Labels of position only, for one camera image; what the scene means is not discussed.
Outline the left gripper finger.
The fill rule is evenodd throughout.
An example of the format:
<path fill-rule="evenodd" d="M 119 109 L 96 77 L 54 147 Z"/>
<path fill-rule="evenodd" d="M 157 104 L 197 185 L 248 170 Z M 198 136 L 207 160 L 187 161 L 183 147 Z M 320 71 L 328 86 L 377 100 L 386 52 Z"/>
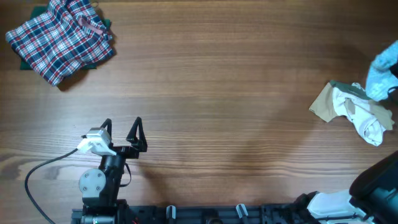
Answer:
<path fill-rule="evenodd" d="M 112 136 L 112 121 L 111 119 L 107 118 L 104 123 L 100 126 L 100 128 L 105 129 L 109 136 Z"/>
<path fill-rule="evenodd" d="M 131 143 L 131 146 L 146 146 L 146 137 L 143 130 L 142 119 L 137 117 L 134 121 L 126 141 Z"/>

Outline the light blue striped cloth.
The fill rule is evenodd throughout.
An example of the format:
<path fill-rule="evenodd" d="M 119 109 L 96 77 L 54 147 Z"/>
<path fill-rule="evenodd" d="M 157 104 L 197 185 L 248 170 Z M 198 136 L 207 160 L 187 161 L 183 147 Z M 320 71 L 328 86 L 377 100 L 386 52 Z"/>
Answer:
<path fill-rule="evenodd" d="M 397 89 L 397 41 L 376 55 L 371 62 L 367 79 L 366 94 L 374 101 L 386 100 Z"/>

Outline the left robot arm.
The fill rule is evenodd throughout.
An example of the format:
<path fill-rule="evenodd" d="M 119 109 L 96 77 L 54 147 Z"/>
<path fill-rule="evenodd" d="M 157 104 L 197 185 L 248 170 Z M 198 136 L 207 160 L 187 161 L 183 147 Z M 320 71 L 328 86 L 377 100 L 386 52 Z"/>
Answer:
<path fill-rule="evenodd" d="M 131 170 L 128 159 L 137 159 L 147 151 L 147 141 L 142 120 L 137 117 L 126 141 L 128 146 L 115 146 L 111 137 L 112 121 L 107 119 L 100 127 L 91 128 L 83 136 L 77 149 L 101 156 L 97 169 L 89 169 L 79 179 L 83 208 L 72 211 L 72 223 L 117 224 L 139 223 L 137 215 L 129 208 L 125 199 L 118 199 L 119 189 L 127 184 L 121 182 L 124 171 Z"/>

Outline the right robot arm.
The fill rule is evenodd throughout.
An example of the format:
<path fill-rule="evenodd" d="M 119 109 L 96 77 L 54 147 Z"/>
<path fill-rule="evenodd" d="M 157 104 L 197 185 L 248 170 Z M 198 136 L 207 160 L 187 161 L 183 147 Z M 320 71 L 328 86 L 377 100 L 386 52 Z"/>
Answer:
<path fill-rule="evenodd" d="M 304 223 L 397 224 L 397 152 L 359 174 L 348 190 L 302 194 L 292 210 Z"/>

